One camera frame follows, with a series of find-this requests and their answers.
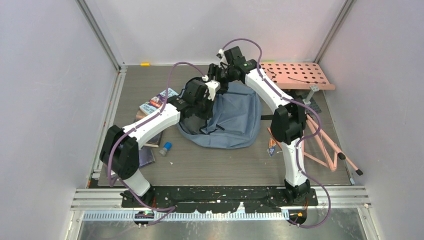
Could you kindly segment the colourful treehouse paperback book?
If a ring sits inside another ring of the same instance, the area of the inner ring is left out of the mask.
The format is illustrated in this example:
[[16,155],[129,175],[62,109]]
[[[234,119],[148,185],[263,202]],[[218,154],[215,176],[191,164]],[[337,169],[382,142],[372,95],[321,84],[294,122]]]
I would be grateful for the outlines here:
[[163,90],[156,96],[152,97],[150,100],[141,104],[139,106],[139,109],[146,115],[149,115],[155,112],[156,110],[160,109],[162,104],[165,102],[166,94],[168,94],[167,96],[168,98],[170,98],[177,95],[178,93],[171,88],[168,88],[167,90]]

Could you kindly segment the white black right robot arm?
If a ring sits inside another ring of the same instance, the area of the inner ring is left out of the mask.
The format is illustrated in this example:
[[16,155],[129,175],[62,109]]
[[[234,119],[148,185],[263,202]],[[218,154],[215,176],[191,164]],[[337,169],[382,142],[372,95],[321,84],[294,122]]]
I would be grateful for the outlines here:
[[241,81],[251,88],[273,112],[270,131],[281,144],[285,164],[284,198],[288,204],[299,205],[311,191],[305,175],[303,139],[306,128],[306,105],[294,99],[267,76],[260,63],[247,60],[238,46],[217,53],[220,62],[209,66],[208,75],[222,87],[233,81]]

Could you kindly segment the dark Tale of Two Cities book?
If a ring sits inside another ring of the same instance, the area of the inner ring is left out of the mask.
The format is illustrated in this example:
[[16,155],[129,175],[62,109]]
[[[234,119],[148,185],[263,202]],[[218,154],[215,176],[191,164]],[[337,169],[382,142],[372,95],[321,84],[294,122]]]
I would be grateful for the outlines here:
[[[143,119],[144,117],[146,117],[147,114],[144,113],[142,110],[138,109],[136,115],[135,115],[135,119],[134,119],[134,123],[140,121],[141,119]],[[160,143],[162,140],[162,136],[163,136],[163,132],[158,132],[158,131],[153,131],[153,130],[149,130],[148,131],[148,136],[151,137],[150,140],[147,140],[144,143],[144,146],[146,147],[153,147],[153,148],[159,148],[160,147]]]

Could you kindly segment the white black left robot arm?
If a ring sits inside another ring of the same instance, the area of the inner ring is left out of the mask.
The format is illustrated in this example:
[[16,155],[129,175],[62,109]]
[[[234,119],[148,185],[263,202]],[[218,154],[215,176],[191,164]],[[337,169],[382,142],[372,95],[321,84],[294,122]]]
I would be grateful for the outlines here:
[[99,158],[135,194],[141,207],[153,202],[151,184],[140,172],[139,150],[146,142],[183,119],[196,115],[209,119],[220,83],[199,79],[189,81],[179,95],[164,100],[161,107],[141,120],[123,128],[111,126],[106,133]]

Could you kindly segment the blue grey student backpack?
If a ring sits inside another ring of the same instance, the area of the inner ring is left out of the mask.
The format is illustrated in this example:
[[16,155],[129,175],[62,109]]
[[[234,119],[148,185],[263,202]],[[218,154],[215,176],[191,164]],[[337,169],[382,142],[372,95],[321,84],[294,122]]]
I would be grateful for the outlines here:
[[247,148],[260,133],[262,113],[261,99],[253,89],[230,83],[228,92],[216,96],[210,119],[193,115],[176,127],[182,136],[201,147]]

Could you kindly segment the dark blue galaxy cover book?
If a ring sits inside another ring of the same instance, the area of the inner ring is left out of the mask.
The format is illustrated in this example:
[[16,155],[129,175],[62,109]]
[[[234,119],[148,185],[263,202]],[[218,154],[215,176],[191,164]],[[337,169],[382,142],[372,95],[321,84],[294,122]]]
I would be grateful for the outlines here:
[[156,162],[153,150],[149,146],[143,146],[138,151],[138,157],[139,157],[139,168],[144,168]]

